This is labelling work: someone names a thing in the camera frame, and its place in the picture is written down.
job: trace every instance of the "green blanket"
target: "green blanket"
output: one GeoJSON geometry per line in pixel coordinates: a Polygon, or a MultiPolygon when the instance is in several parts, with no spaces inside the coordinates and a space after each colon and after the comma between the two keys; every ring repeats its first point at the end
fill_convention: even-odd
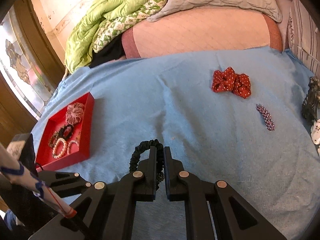
{"type": "Polygon", "coordinates": [[[70,73],[89,65],[116,36],[160,11],[167,0],[95,0],[72,30],[66,44],[65,66],[70,73]]]}

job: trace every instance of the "red tray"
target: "red tray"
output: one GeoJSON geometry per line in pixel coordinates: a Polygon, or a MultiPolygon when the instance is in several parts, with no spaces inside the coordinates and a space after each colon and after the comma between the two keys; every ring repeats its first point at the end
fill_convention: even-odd
{"type": "MultiPolygon", "coordinates": [[[[75,140],[76,137],[78,137],[79,132],[81,132],[81,136],[79,139],[79,149],[78,146],[73,143],[71,145],[69,155],[65,154],[63,157],[55,159],[52,157],[52,148],[48,146],[48,142],[52,134],[55,131],[58,131],[62,126],[67,124],[65,116],[68,106],[66,106],[49,118],[48,123],[44,129],[44,133],[42,135],[36,157],[36,162],[39,163],[44,170],[56,171],[75,163],[82,162],[88,159],[90,156],[91,118],[94,98],[90,93],[87,93],[70,104],[76,102],[83,103],[85,105],[84,116],[82,118],[82,121],[74,126],[73,134],[68,142],[70,140],[75,140]]],[[[62,148],[63,144],[60,143],[57,148],[57,153],[59,153],[62,148]]]]}

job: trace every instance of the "blue sheet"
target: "blue sheet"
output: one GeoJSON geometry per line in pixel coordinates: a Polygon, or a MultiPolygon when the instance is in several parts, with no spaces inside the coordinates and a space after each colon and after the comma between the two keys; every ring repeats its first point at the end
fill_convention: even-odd
{"type": "MultiPolygon", "coordinates": [[[[301,117],[311,71],[269,47],[203,51],[82,67],[62,81],[33,129],[90,91],[95,98],[89,160],[64,168],[90,182],[118,181],[134,147],[158,138],[200,179],[227,181],[288,239],[298,239],[319,208],[320,163],[301,117]],[[233,67],[252,95],[213,93],[212,75],[233,67]],[[268,131],[263,104],[276,126],[268,131]]],[[[137,203],[132,239],[186,239],[184,204],[137,203]]]]}

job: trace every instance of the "white striped pillow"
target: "white striped pillow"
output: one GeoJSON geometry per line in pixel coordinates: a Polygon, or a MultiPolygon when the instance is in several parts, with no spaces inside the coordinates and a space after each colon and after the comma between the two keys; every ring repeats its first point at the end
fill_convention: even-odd
{"type": "Polygon", "coordinates": [[[293,0],[288,23],[292,53],[320,78],[320,32],[299,0],[293,0]]]}

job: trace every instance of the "red bow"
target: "red bow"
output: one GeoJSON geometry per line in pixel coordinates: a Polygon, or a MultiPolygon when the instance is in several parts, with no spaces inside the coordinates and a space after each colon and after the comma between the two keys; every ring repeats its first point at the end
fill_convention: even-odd
{"type": "Polygon", "coordinates": [[[212,91],[215,93],[231,91],[244,99],[251,95],[251,84],[246,74],[236,74],[228,67],[224,72],[216,70],[213,74],[212,91]]]}

